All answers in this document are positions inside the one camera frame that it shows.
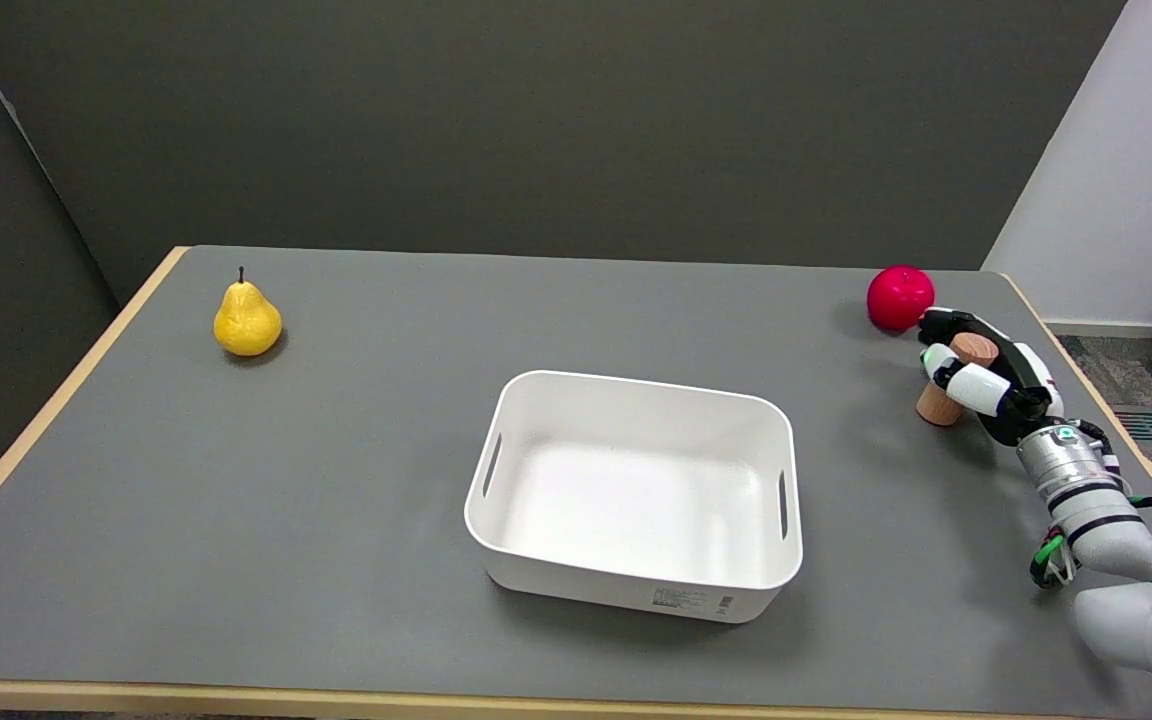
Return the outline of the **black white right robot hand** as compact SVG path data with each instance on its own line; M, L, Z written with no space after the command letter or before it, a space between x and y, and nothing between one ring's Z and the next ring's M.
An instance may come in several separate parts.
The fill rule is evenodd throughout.
M996 347L995 359L982 364L967 361L964 351L950 346L960 334L986 338ZM978 316L952 306L929 306L918 323L918 341L929 382L977 414L996 444L1018 446L1036 430L1064 420L1064 401L1041 357Z

